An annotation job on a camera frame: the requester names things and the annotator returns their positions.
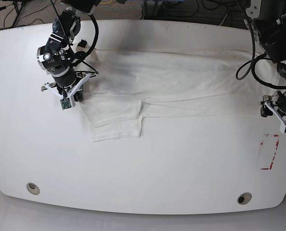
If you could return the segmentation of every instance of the folded cloth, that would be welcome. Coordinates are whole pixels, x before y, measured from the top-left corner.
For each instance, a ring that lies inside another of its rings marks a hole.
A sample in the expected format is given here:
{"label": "folded cloth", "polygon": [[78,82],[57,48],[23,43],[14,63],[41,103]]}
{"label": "folded cloth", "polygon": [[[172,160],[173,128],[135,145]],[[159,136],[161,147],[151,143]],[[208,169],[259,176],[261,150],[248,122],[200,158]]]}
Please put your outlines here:
{"label": "folded cloth", "polygon": [[[245,51],[97,51],[97,59],[100,75],[84,85],[82,103],[93,141],[139,137],[144,117],[260,116],[262,96],[273,92],[251,75],[235,79],[237,68],[251,59]],[[271,62],[260,61],[256,73],[279,83]]]}

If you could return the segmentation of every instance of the white table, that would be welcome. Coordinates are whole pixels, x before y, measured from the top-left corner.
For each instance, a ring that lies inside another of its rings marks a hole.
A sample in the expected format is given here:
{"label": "white table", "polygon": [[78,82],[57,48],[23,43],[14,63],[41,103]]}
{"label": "white table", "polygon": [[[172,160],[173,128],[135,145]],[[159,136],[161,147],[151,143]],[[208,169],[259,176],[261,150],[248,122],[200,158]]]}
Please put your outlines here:
{"label": "white table", "polygon": [[[250,51],[248,31],[165,21],[99,21],[99,50],[191,53]],[[277,206],[286,193],[286,135],[271,170],[260,170],[263,134],[275,117],[146,119],[141,138],[92,143],[80,107],[62,111],[40,86],[36,61],[51,25],[0,32],[0,190],[73,208],[139,214],[204,214]],[[83,22],[76,41],[93,38]],[[35,196],[26,189],[39,186]],[[242,193],[252,193],[239,205]]]}

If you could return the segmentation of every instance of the gray floor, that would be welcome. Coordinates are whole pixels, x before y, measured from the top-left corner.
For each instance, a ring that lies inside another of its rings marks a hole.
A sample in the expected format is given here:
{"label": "gray floor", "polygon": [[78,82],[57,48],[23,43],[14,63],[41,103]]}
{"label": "gray floor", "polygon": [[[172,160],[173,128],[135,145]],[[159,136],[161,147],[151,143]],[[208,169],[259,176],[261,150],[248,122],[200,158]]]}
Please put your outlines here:
{"label": "gray floor", "polygon": [[[61,0],[57,0],[56,8],[58,12],[62,12],[65,6],[60,3]],[[163,3],[161,10],[159,11],[157,17],[154,19],[157,20],[174,20],[174,21],[185,21],[185,22],[195,22],[195,23],[206,23],[206,24],[214,24],[218,25],[227,14],[227,8],[224,6],[220,6],[219,8],[209,11],[202,7],[202,0],[186,0],[181,4],[176,6],[172,6],[169,3]],[[213,2],[204,1],[204,5],[213,8],[217,4]],[[9,5],[12,2],[10,1],[0,1],[0,6]],[[42,9],[46,5],[50,4],[49,0],[33,0],[29,2],[22,11],[21,18],[25,15],[35,12],[37,10]],[[3,21],[5,16],[13,9],[13,6],[9,6],[6,10],[0,12],[0,28],[3,28]],[[230,10],[238,10],[238,8],[232,7]],[[15,18],[15,10],[13,10],[5,20],[5,26],[11,26],[12,21]],[[96,19],[140,19],[141,12],[141,2],[135,0],[129,0],[125,5],[121,5],[113,0],[110,4],[101,4],[97,7],[95,12]],[[52,23],[55,18],[55,13],[51,6],[42,10],[41,12],[34,13],[28,17],[23,18],[19,21],[19,25],[28,25],[32,23],[35,19],[41,19],[45,23]],[[88,17],[83,16],[83,20],[89,20]],[[36,20],[33,25],[41,24],[40,20]],[[239,28],[245,28],[243,23],[243,16],[238,13],[233,13],[233,20],[231,16],[229,16],[224,24],[224,26],[233,26]]]}

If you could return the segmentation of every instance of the white cloth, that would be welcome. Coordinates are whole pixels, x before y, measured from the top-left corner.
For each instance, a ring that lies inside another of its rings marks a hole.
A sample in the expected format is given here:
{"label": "white cloth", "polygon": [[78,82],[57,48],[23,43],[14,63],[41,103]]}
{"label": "white cloth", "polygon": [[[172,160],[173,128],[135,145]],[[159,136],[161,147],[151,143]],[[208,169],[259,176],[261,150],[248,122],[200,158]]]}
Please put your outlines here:
{"label": "white cloth", "polygon": [[[93,65],[100,74],[84,85],[82,103],[93,141],[139,137],[144,117],[259,116],[262,96],[273,92],[251,74],[235,79],[237,68],[251,59],[245,51],[96,53]],[[279,83],[268,61],[260,61],[256,73]]]}

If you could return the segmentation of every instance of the circular grommet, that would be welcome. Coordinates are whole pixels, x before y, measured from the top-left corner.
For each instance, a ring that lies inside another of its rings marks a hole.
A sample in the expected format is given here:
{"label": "circular grommet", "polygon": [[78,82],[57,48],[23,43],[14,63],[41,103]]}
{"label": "circular grommet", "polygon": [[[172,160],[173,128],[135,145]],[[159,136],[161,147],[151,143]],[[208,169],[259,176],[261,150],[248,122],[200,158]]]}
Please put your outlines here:
{"label": "circular grommet", "polygon": [[246,205],[249,203],[251,198],[252,198],[251,193],[249,192],[243,193],[238,197],[237,203],[239,203],[240,205]]}
{"label": "circular grommet", "polygon": [[39,187],[34,183],[27,183],[26,188],[33,195],[38,195],[40,193]]}

